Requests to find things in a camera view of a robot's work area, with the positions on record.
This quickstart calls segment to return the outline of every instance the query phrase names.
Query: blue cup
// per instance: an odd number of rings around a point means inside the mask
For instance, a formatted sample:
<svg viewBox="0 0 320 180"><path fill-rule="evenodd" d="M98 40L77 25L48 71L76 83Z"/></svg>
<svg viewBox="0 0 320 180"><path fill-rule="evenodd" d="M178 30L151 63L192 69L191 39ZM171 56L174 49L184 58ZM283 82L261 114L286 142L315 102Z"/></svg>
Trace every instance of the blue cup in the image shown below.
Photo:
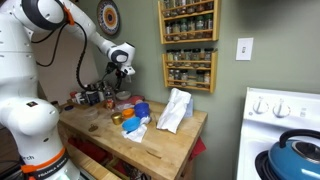
<svg viewBox="0 0 320 180"><path fill-rule="evenodd" d="M150 109L148 103L139 103L134 106L134 113L137 117L143 118L150 116Z"/></svg>

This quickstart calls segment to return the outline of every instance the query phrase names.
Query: metal pot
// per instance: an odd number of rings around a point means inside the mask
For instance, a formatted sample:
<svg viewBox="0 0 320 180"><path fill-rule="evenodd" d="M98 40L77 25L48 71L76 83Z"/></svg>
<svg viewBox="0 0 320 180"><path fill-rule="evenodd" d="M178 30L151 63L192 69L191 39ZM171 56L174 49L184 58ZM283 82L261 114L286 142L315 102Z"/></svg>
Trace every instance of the metal pot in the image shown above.
<svg viewBox="0 0 320 180"><path fill-rule="evenodd" d="M320 139L320 132L296 129L283 133L268 153L272 170L280 179L320 179L320 148L309 142L288 140L294 136Z"/></svg>

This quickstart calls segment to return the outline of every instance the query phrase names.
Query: green wall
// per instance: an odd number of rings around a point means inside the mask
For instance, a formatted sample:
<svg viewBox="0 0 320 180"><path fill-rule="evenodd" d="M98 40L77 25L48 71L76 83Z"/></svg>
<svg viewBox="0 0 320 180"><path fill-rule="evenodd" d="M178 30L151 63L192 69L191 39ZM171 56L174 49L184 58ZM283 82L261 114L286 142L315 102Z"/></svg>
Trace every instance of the green wall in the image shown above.
<svg viewBox="0 0 320 180"><path fill-rule="evenodd" d="M80 0L79 6L96 21L98 0ZM223 0L220 40L210 43L160 44L157 0L115 0L121 31L108 37L117 44L136 46L136 75L123 88L147 99L167 103L161 54L171 47L219 49L215 93L189 91L195 109L209 113L201 135L207 150L196 159L195 179L233 179L246 87L320 93L320 1ZM251 61L235 61L238 38L254 37ZM105 57L94 50L99 75Z"/></svg>

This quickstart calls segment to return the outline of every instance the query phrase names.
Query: round wall decoration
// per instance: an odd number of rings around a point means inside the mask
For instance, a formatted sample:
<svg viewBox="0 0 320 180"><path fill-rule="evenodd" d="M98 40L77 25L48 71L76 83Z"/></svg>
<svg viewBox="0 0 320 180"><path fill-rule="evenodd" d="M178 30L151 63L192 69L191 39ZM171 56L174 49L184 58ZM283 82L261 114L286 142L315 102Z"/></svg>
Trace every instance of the round wall decoration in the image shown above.
<svg viewBox="0 0 320 180"><path fill-rule="evenodd" d="M98 23L104 33L115 35L120 27L120 15L112 0L101 0L98 4Z"/></svg>

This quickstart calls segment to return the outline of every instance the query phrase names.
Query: light switch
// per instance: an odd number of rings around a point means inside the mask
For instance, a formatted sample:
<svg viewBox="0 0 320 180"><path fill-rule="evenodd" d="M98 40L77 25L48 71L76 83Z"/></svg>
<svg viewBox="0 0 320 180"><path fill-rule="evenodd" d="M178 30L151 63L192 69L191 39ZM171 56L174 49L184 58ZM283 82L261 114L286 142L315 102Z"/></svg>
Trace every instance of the light switch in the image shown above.
<svg viewBox="0 0 320 180"><path fill-rule="evenodd" d="M240 61L251 60L252 46L253 46L253 38L239 38L236 60L240 60Z"/></svg>

